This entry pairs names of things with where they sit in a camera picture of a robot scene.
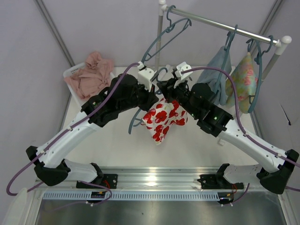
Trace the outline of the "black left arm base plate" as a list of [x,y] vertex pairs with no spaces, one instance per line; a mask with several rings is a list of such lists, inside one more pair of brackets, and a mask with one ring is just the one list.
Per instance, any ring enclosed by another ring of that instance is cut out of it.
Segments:
[[[104,174],[103,178],[96,178],[91,184],[100,185],[109,189],[116,189],[118,184],[117,174]],[[76,188],[79,189],[96,189],[96,186],[84,184],[82,182],[76,183]]]

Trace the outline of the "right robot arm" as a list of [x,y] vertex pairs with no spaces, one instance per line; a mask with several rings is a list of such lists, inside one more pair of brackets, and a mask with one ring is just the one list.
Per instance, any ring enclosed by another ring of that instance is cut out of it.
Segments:
[[244,166],[222,164],[216,173],[221,189],[230,184],[253,183],[274,194],[283,194],[298,160],[298,152],[276,148],[244,129],[238,119],[213,104],[216,95],[207,84],[196,83],[189,89],[187,82],[178,86],[175,82],[171,78],[157,84],[167,101],[177,101],[202,131],[227,141],[257,162]]

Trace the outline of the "red poppy print skirt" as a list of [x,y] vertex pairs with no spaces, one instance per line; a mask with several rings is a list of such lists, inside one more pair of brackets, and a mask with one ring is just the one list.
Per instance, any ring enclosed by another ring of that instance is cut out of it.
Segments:
[[188,113],[177,101],[170,103],[163,97],[143,116],[142,125],[150,132],[155,144],[160,145],[171,126],[184,126],[188,122]]

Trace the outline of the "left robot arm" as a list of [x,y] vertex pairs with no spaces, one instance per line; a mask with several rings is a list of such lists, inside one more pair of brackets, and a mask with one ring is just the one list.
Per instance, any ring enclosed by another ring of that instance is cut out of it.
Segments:
[[117,119],[120,113],[136,107],[148,111],[157,101],[154,84],[142,84],[129,74],[113,78],[110,87],[82,105],[65,130],[44,145],[26,150],[34,162],[37,177],[50,187],[65,180],[76,180],[78,188],[86,183],[100,185],[104,174],[96,163],[75,163],[67,160],[66,155],[90,134]]

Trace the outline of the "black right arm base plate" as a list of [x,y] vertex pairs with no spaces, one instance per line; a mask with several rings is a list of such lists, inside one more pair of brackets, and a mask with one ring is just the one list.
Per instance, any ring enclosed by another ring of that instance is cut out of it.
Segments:
[[217,176],[216,174],[202,174],[197,181],[201,184],[202,189],[244,189],[243,183],[230,183],[225,178]]

